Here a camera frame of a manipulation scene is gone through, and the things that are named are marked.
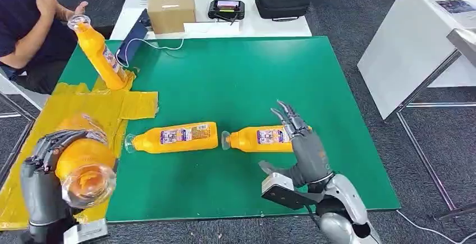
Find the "green table mat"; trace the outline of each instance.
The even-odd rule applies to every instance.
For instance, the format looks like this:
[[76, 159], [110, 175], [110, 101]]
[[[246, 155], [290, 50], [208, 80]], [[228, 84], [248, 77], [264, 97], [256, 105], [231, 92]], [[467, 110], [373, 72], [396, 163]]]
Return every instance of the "green table mat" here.
[[[118, 42], [108, 45], [115, 49]], [[72, 74], [83, 62], [89, 76], [92, 66], [77, 50], [61, 80], [85, 82]], [[269, 108], [280, 99], [317, 131], [331, 167], [352, 181], [368, 209], [400, 207], [327, 37], [186, 39], [180, 50], [142, 45], [130, 64], [139, 69], [132, 90], [159, 91], [160, 111], [154, 119], [129, 121], [127, 133], [203, 121], [216, 122], [219, 134], [279, 125]], [[88, 78], [88, 86], [94, 80]], [[123, 150], [106, 217], [120, 222], [305, 213], [260, 197], [266, 178], [260, 160], [278, 167], [296, 162], [293, 153], [220, 147], [167, 154]]]

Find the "floor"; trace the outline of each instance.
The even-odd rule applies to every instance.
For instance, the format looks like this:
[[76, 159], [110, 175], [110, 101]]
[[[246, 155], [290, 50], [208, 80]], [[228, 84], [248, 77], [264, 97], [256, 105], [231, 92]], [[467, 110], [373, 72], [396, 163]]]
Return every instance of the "floor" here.
[[[81, 0], [60, 1], [71, 7]], [[97, 25], [113, 24], [123, 2], [89, 1], [88, 14]], [[460, 241], [476, 229], [476, 214], [447, 222], [432, 218], [445, 211], [446, 205], [398, 120], [385, 124], [380, 119], [356, 67], [393, 1], [312, 0], [306, 18], [313, 35], [326, 35], [331, 41], [400, 199], [401, 211], [418, 225]], [[419, 100], [476, 101], [476, 90], [432, 89]], [[476, 109], [406, 109], [404, 116], [454, 202], [457, 205], [472, 202], [476, 183], [476, 156], [472, 155], [476, 151], [473, 125]], [[0, 165], [23, 125], [20, 119], [0, 119]], [[370, 213], [369, 217], [384, 243], [449, 243], [440, 236], [412, 227], [395, 211]], [[111, 236], [102, 243], [328, 243], [309, 217], [112, 224], [109, 231]], [[4, 232], [0, 234], [0, 243], [15, 243], [18, 234]], [[466, 243], [476, 243], [476, 239]]]

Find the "metal robot arm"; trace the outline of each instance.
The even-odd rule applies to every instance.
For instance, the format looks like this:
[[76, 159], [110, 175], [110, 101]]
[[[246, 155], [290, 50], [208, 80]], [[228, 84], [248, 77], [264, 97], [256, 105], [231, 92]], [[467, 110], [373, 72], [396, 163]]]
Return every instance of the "metal robot arm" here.
[[[291, 106], [281, 101], [278, 104], [285, 114], [273, 108], [271, 111], [284, 125], [297, 163], [282, 169], [261, 161], [259, 165], [269, 175], [263, 182], [266, 187], [262, 197], [292, 209], [314, 204], [320, 216], [320, 229], [335, 244], [382, 243], [354, 185], [344, 175], [332, 171], [317, 134]], [[308, 193], [294, 191], [292, 186], [291, 190], [289, 182], [295, 187], [307, 185]]]

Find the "dark shirt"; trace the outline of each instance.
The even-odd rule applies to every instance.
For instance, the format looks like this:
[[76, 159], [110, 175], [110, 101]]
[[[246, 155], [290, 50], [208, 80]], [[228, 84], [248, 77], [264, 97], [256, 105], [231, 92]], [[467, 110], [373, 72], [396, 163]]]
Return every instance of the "dark shirt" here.
[[[18, 40], [28, 34], [40, 18], [36, 7], [36, 0], [0, 0], [0, 57], [15, 51]], [[54, 61], [67, 61], [77, 44], [76, 35], [60, 20], [55, 19], [43, 45], [30, 60], [26, 67], [20, 71], [0, 65], [10, 79], [16, 73], [26, 70], [31, 66], [45, 66]]]

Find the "orange juice bottle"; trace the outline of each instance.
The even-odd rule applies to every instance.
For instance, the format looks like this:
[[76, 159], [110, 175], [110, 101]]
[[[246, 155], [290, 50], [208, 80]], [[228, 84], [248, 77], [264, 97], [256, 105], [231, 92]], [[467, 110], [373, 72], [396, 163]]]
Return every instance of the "orange juice bottle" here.
[[111, 90], [126, 86], [127, 75], [116, 57], [104, 42], [104, 37], [91, 27], [91, 19], [85, 15], [75, 15], [68, 20], [68, 26], [76, 32], [79, 46], [101, 78]]
[[124, 147], [129, 153], [136, 150], [148, 153], [173, 153], [213, 149], [217, 146], [217, 124], [214, 122], [153, 128], [142, 135], [129, 134], [124, 141]]
[[247, 153], [292, 152], [292, 145], [282, 125], [247, 127], [238, 132], [222, 132], [222, 148], [240, 149]]
[[76, 208], [88, 208], [103, 202], [116, 188], [112, 170], [116, 156], [107, 146], [99, 123], [87, 114], [65, 119], [59, 130], [87, 130], [85, 138], [73, 141], [58, 158], [54, 173], [59, 178], [63, 199]]

